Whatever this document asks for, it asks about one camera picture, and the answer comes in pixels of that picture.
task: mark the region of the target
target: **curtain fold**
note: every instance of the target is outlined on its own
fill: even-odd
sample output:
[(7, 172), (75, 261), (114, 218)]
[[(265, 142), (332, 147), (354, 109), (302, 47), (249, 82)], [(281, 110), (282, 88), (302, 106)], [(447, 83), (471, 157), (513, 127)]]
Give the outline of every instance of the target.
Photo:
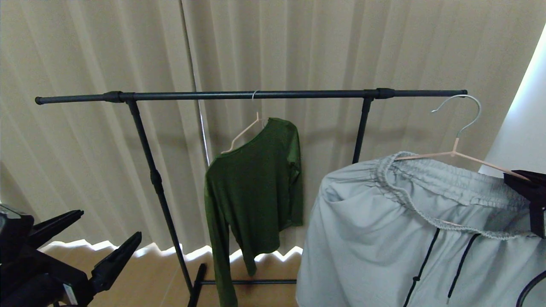
[[(542, 0), (48, 1), (3, 2), (0, 10), (2, 201), (39, 220), (84, 209), (82, 220), (58, 236), (63, 241), (119, 245), (142, 231), (143, 244), (154, 241), (163, 250), (172, 243), (127, 106), (37, 106), (34, 96), (467, 89), (484, 110), (459, 146), (483, 158), (546, 21)], [(374, 101), (360, 160), (400, 150), (449, 150), (476, 109), (466, 99), (429, 114), (442, 101)], [(184, 252), (209, 243), (203, 205), (207, 161), (230, 147), (256, 111), (298, 127), (307, 222), (322, 177), (351, 162), (361, 104), (139, 102)], [(455, 164), (479, 167), (464, 160)], [(303, 246), (305, 230), (284, 231), (280, 252)]]
[[(182, 8), (198, 90), (467, 89), (484, 111), (459, 149), (478, 158), (488, 152), (546, 20), (540, 0), (182, 1)], [(360, 160), (400, 150), (450, 150), (456, 132), (477, 110), (467, 99), (429, 114), (442, 101), (374, 101)], [(361, 104), (361, 99), (200, 102), (209, 159), (230, 147), (257, 110), (262, 117), (293, 122), (301, 139), (307, 218), (322, 177), (351, 163)], [(479, 167), (465, 160), (455, 164)], [(302, 246), (305, 229), (286, 230), (281, 252)]]

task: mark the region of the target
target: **green sleeve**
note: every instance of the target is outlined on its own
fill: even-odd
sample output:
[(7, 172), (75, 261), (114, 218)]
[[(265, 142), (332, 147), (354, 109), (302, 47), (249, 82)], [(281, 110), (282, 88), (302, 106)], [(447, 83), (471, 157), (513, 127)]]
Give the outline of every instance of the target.
[(237, 296), (232, 284), (229, 267), (229, 228), (222, 208), (216, 202), (208, 179), (205, 182), (205, 212), (209, 224), (210, 243), (216, 287), (220, 298), (220, 306), (237, 307)]
[(298, 130), (294, 127), (294, 134), (291, 137), (288, 153), (290, 164), (290, 208), (292, 211), (291, 220), (295, 225), (303, 225), (304, 209), (304, 184), (301, 175), (300, 138)]

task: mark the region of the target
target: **black drawstring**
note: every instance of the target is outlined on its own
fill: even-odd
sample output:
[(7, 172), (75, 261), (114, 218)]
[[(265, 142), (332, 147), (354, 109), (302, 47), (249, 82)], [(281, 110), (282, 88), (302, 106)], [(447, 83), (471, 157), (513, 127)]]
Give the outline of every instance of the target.
[(468, 255), (470, 246), (472, 246), (472, 243), (474, 243), (474, 240), (476, 240), (478, 236), (479, 236), (479, 233), (473, 235), (470, 238), (470, 241), (468, 241), (468, 244), (466, 245), (465, 252), (462, 253), (461, 261), (459, 262), (459, 267), (457, 268), (457, 273), (455, 274), (455, 278), (453, 279), (453, 282), (451, 283), (451, 288), (449, 288), (449, 293), (447, 294), (447, 304), (449, 304), (449, 299), (451, 298), (451, 294), (453, 294), (453, 289), (455, 289), (455, 284), (457, 283), (459, 274), (461, 274), (462, 264), (465, 262), (465, 258), (466, 258), (466, 255)]
[(411, 285), (411, 288), (409, 289), (408, 296), (406, 297), (406, 302), (404, 303), (403, 307), (407, 307), (408, 303), (410, 302), (410, 296), (413, 292), (413, 289), (415, 289), (415, 285), (419, 280), (421, 280), (421, 274), (423, 273), (423, 270), (425, 269), (426, 262), (429, 260), (430, 253), (432, 252), (432, 247), (434, 246), (434, 242), (436, 242), (436, 239), (438, 238), (438, 234), (440, 233), (440, 229), (436, 229), (436, 233), (434, 234), (434, 238), (432, 238), (432, 242), (429, 246), (429, 251), (426, 252), (425, 260), (423, 261), (423, 264), (421, 265), (421, 270), (419, 270), (419, 275), (415, 276), (413, 278), (413, 284)]

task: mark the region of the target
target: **elastic waistband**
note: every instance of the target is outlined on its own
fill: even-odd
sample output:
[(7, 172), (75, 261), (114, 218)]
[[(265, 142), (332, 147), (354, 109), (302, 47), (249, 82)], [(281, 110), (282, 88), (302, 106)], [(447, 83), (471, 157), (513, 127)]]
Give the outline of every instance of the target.
[(488, 232), (466, 226), (457, 226), (428, 216), (418, 210), (405, 190), (395, 187), (388, 182), (387, 172), (400, 174), (437, 195), (454, 199), (463, 205), (482, 205), (520, 212), (527, 208), (529, 202), (505, 185), (504, 180), (501, 178), (490, 177), (450, 166), (432, 159), (395, 161), (397, 157), (412, 155), (415, 154), (402, 151), (378, 160), (377, 180), (380, 185), (394, 192), (411, 209), (415, 210), (434, 226), (447, 230), (482, 233), (486, 237), (504, 240), (528, 235), (528, 233)]

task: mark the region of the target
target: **light under curtain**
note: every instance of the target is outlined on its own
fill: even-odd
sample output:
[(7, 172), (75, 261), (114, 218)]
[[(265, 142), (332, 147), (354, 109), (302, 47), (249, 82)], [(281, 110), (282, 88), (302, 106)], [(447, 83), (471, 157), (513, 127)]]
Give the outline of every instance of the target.
[[(34, 96), (464, 88), (484, 112), (460, 150), (484, 158), (546, 21), (542, 0), (2, 2), (0, 10), (2, 201), (41, 220), (85, 210), (63, 241), (118, 245), (142, 231), (144, 245), (162, 250), (172, 243), (127, 107), (45, 108)], [(429, 114), (441, 102), (374, 101), (360, 160), (448, 150), (475, 110), (464, 101)], [(206, 154), (212, 161), (228, 149), (256, 110), (298, 127), (307, 218), (322, 177), (351, 162), (361, 103), (140, 102), (184, 253), (209, 241)], [(465, 163), (457, 165), (479, 167)], [(305, 229), (284, 231), (280, 252), (303, 246)]]

